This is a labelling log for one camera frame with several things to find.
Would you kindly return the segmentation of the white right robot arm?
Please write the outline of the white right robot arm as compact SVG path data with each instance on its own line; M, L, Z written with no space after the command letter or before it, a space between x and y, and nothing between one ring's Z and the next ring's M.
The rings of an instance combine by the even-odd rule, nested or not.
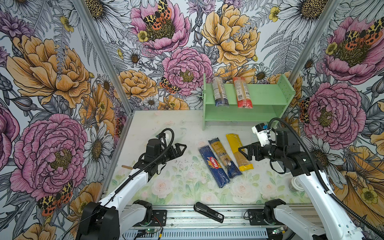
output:
M303 240L363 240L363 231L350 218L353 213L338 200L327 180L321 164L311 155L308 147L289 128L274 131L266 125L257 125L252 131L258 142L239 148L239 152L249 161L281 162L295 177L310 198L322 227L317 227L292 210L280 199L267 201L263 219L268 224L283 224Z

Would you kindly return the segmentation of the blue Barilla spaghetti bag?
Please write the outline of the blue Barilla spaghetti bag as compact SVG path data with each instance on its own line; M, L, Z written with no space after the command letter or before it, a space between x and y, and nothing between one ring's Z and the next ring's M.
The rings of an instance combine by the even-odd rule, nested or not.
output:
M211 148L209 146L203 146L199 148L199 152L210 169L219 188L223 188L225 185L229 184L230 179L217 160L215 154L212 152Z

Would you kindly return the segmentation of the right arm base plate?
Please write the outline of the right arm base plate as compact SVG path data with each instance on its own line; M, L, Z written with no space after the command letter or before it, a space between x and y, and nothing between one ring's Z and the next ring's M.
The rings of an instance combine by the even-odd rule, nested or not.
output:
M269 223L264 219L264 211L262 209L249 209L246 213L251 226L268 226Z

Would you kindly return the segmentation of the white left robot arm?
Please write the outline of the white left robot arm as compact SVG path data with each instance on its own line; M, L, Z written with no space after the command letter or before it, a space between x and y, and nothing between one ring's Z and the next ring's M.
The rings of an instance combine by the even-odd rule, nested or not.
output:
M187 145L150 139L129 177L99 202L90 202L83 210L77 240L118 240L134 225L150 219L152 205L136 202L128 207L134 195L158 173L158 167L181 157Z

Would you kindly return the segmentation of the clear spaghetti bag dark ends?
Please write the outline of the clear spaghetti bag dark ends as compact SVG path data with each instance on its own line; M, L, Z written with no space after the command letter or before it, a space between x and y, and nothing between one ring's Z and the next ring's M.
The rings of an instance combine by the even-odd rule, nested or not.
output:
M229 101L222 78L213 78L212 89L216 107L228 107Z

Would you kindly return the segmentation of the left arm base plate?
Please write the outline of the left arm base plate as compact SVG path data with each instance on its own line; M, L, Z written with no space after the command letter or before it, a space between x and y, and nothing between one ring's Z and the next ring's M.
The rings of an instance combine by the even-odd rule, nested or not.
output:
M167 210L153 210L148 220L138 223L139 227L165 227L167 223Z

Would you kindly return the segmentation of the red spaghetti bag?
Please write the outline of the red spaghetti bag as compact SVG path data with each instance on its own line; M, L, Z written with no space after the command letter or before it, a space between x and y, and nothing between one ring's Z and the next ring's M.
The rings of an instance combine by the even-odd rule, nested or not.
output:
M239 108L252 109L253 104L245 78L233 78Z

